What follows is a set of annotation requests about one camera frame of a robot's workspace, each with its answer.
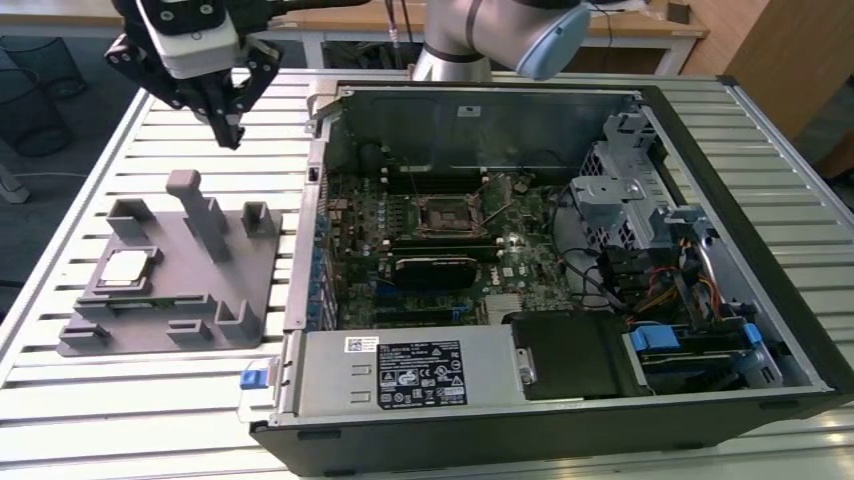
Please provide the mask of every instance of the slotted metal tabletop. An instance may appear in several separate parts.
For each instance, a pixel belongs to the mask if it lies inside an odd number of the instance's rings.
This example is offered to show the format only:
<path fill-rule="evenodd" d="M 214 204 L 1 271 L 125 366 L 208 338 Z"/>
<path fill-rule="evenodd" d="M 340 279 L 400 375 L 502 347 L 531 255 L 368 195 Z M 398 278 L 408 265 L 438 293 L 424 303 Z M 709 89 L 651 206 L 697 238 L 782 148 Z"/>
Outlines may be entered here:
<path fill-rule="evenodd" d="M 242 397 L 239 372 L 280 350 L 294 230 L 308 154 L 306 96 L 319 79 L 403 79 L 366 71 L 284 70 L 252 113 L 236 152 L 210 128 L 140 93 L 0 328 L 0 478 L 290 479 L 240 420 L 266 395 Z M 519 81 L 498 75 L 496 81 Z M 851 214 L 737 87 L 714 78 L 560 77 L 564 83 L 658 85 L 827 328 L 854 360 Z M 172 169 L 196 169 L 222 208 L 266 201 L 284 212 L 264 343 L 254 350 L 63 358 L 59 331 L 111 233 L 119 198 L 178 210 L 162 193 Z M 673 174 L 689 201 L 687 179 Z M 242 403 L 248 408 L 236 413 Z M 854 411 L 771 424 L 715 448 L 491 465 L 376 478 L 854 478 Z"/>

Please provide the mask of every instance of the metal bracket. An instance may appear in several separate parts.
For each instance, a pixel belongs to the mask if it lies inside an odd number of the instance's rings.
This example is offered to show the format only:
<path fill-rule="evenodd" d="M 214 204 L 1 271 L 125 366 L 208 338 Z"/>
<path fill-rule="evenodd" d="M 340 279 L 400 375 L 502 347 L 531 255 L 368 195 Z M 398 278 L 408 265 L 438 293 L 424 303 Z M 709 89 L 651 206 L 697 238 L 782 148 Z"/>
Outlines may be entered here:
<path fill-rule="evenodd" d="M 649 118 L 642 113 L 621 113 L 605 122 L 605 136 L 613 149 L 649 150 L 658 137 Z"/>
<path fill-rule="evenodd" d="M 306 343 L 306 332 L 295 330 L 286 333 L 283 339 L 282 362 L 279 365 L 279 374 L 276 378 L 275 388 L 275 404 L 279 406 L 275 414 L 271 415 L 271 423 L 275 424 L 278 414 L 290 414 L 296 412 L 298 408 L 298 378 L 302 370 L 299 362 Z"/>
<path fill-rule="evenodd" d="M 615 177 L 574 178 L 572 195 L 593 228 L 614 225 L 622 215 L 623 204 L 646 198 L 638 185 Z"/>
<path fill-rule="evenodd" d="M 314 134 L 315 138 L 319 137 L 320 122 L 332 113 L 340 111 L 340 103 L 336 100 L 351 95 L 352 90 L 342 90 L 339 96 L 336 81 L 319 80 L 311 84 L 306 97 L 306 110 L 308 111 L 306 133 Z"/>
<path fill-rule="evenodd" d="M 531 352 L 527 348 L 516 348 L 516 362 L 519 364 L 519 380 L 523 385 L 536 383 L 536 370 L 531 361 Z"/>
<path fill-rule="evenodd" d="M 693 225 L 705 220 L 706 212 L 701 207 L 662 207 L 650 215 L 653 241 L 670 241 L 670 225 Z"/>

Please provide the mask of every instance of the desk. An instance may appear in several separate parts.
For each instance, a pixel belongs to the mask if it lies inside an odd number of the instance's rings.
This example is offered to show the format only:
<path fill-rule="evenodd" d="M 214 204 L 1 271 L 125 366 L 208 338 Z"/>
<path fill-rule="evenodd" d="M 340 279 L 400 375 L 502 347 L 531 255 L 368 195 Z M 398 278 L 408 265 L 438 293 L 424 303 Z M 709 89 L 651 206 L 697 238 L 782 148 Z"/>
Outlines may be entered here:
<path fill-rule="evenodd" d="M 410 2 L 410 15 L 416 40 L 422 40 L 424 4 Z M 398 11 L 402 22 L 403 12 Z M 590 26 L 586 47 L 655 49 L 665 55 L 655 73 L 677 75 L 697 41 L 709 31 L 699 23 L 682 25 L 657 20 L 639 13 L 611 14 L 609 22 L 597 17 Z M 260 35 L 272 40 L 298 40 L 306 48 L 308 68 L 323 68 L 323 42 L 387 41 L 388 24 L 382 3 L 360 7 L 294 12 L 276 21 L 278 27 Z M 109 0 L 4 0 L 0 2 L 0 34 L 60 37 L 115 37 L 121 18 Z"/>
<path fill-rule="evenodd" d="M 240 371 L 279 355 L 310 136 L 306 95 L 316 80 L 395 80 L 402 72 L 283 71 L 244 117 L 236 152 L 216 147 L 187 110 L 140 93 L 107 146 L 25 288 L 0 327 L 0 465 L 3 478 L 223 478 L 298 480 L 248 436 L 242 421 L 272 402 L 240 396 Z M 496 74 L 499 82 L 519 77 Z M 658 85 L 831 338 L 849 361 L 854 295 L 851 214 L 769 126 L 738 88 L 714 77 L 567 75 L 567 84 Z M 283 211 L 264 343 L 251 350 L 64 358 L 60 329 L 111 233 L 104 219 L 119 198 L 155 210 L 180 208 L 158 192 L 172 169 L 198 169 L 202 190 L 223 209 L 264 201 Z M 674 182 L 697 203 L 673 165 Z M 248 411 L 235 414 L 243 404 Z M 739 480 L 851 478 L 854 418 L 841 408 L 767 425 L 714 448 L 642 452 L 548 462 L 383 475 L 388 480 Z"/>
<path fill-rule="evenodd" d="M 734 76 L 794 139 L 854 70 L 854 1 L 690 3 L 711 33 L 685 72 Z"/>

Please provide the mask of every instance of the power supply label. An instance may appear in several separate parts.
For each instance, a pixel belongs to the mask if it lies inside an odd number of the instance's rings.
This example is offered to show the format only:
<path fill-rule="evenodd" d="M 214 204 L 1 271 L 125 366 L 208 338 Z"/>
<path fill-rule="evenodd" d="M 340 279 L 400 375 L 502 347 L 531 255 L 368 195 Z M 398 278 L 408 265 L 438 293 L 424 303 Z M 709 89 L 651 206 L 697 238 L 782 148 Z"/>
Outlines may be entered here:
<path fill-rule="evenodd" d="M 459 341 L 380 343 L 378 396 L 383 410 L 468 403 Z"/>

